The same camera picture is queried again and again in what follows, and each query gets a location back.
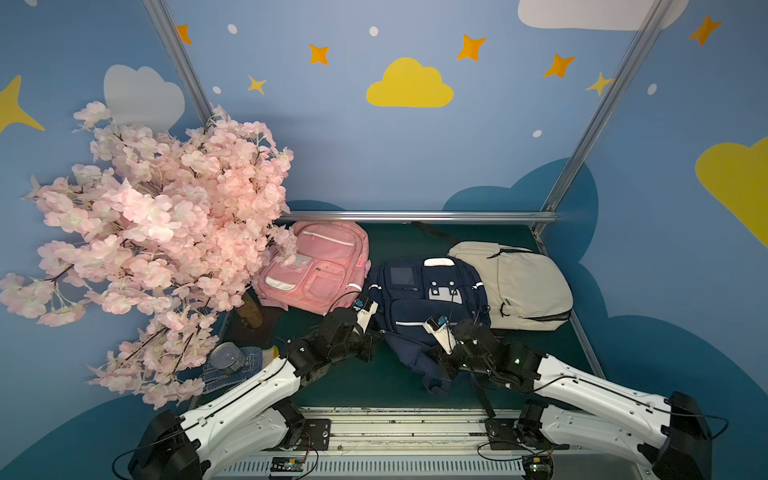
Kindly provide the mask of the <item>pink backpack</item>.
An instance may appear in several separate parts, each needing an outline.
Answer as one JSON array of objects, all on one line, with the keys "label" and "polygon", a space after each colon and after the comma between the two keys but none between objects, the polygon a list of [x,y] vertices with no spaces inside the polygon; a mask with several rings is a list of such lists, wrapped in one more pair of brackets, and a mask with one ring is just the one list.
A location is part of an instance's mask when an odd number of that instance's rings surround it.
[{"label": "pink backpack", "polygon": [[261,305],[317,315],[351,306],[371,268],[367,232],[349,221],[300,221],[291,231],[295,260],[272,260],[252,283]]}]

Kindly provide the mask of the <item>navy blue backpack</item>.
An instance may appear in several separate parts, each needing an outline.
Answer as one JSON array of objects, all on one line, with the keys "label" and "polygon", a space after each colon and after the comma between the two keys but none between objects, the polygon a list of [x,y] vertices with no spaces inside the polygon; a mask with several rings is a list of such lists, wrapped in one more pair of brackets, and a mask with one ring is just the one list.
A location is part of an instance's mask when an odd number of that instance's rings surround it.
[{"label": "navy blue backpack", "polygon": [[440,406],[459,384],[468,392],[460,406],[475,404],[494,416],[490,401],[473,373],[452,377],[443,372],[438,340],[425,329],[432,320],[441,329],[467,321],[490,324],[485,286],[474,267],[448,255],[460,242],[462,229],[446,231],[413,222],[368,225],[372,267],[366,295],[378,303],[375,328],[404,372],[385,383],[392,399],[403,406]]}]

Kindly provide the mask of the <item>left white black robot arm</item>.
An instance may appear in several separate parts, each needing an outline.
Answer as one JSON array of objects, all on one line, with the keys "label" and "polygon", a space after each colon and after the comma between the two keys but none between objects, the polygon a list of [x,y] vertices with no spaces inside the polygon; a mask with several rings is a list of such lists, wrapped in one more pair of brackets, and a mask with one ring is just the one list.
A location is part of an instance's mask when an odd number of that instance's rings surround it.
[{"label": "left white black robot arm", "polygon": [[238,386],[180,416],[158,414],[128,454],[129,478],[210,479],[255,451],[297,444],[305,418],[293,395],[335,363],[371,358],[380,335],[367,328],[377,309],[371,300],[336,309]]}]

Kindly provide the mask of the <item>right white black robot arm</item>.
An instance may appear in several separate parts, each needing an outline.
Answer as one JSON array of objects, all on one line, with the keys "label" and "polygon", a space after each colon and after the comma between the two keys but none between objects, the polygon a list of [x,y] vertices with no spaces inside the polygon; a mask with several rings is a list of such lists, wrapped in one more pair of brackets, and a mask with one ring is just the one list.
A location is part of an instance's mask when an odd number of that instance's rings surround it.
[{"label": "right white black robot arm", "polygon": [[503,344],[484,324],[429,320],[446,374],[486,376],[500,387],[532,395],[500,444],[533,451],[585,447],[633,461],[657,479],[709,479],[714,436],[691,396],[669,397],[614,384],[552,354]]}]

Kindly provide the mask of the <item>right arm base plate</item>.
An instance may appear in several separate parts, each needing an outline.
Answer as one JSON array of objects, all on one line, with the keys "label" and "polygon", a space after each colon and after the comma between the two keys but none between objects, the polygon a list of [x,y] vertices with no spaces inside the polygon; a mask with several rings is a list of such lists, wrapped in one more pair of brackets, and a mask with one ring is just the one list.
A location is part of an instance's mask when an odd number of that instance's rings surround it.
[{"label": "right arm base plate", "polygon": [[484,427],[491,447],[500,449],[523,449],[532,452],[569,450],[569,444],[557,444],[543,433],[543,424],[537,420],[523,418],[488,418]]}]

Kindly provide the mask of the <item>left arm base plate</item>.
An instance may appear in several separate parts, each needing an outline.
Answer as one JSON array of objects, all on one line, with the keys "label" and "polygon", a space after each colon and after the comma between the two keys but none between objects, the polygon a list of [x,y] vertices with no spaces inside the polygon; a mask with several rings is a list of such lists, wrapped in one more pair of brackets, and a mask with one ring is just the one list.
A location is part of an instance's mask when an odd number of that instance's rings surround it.
[{"label": "left arm base plate", "polygon": [[295,450],[298,448],[327,451],[331,437],[331,426],[331,420],[326,418],[290,422],[286,435],[277,444],[276,449]]}]

